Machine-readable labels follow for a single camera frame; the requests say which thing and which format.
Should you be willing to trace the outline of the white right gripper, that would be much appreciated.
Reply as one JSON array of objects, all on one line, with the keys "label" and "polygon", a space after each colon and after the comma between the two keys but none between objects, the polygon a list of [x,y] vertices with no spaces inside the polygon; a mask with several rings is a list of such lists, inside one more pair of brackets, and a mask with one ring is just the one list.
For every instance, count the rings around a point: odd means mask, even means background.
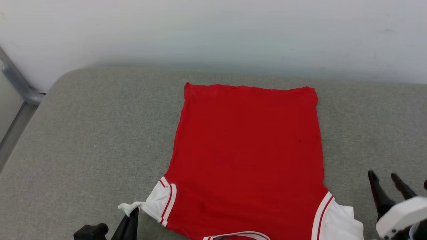
[{"label": "white right gripper", "polygon": [[371,192],[380,220],[376,223],[378,235],[391,239],[397,232],[419,223],[427,218],[427,198],[418,196],[396,173],[391,179],[405,201],[396,204],[387,196],[374,171],[368,171]]}]

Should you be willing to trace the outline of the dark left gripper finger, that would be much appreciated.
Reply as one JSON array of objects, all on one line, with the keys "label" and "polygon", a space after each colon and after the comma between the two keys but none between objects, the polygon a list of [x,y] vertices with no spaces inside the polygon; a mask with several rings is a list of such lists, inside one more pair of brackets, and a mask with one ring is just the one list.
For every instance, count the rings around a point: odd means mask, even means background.
[{"label": "dark left gripper finger", "polygon": [[128,239],[137,240],[139,208],[135,208],[129,216]]},{"label": "dark left gripper finger", "polygon": [[118,228],[112,236],[112,240],[131,240],[131,219],[127,215],[124,216]]}]

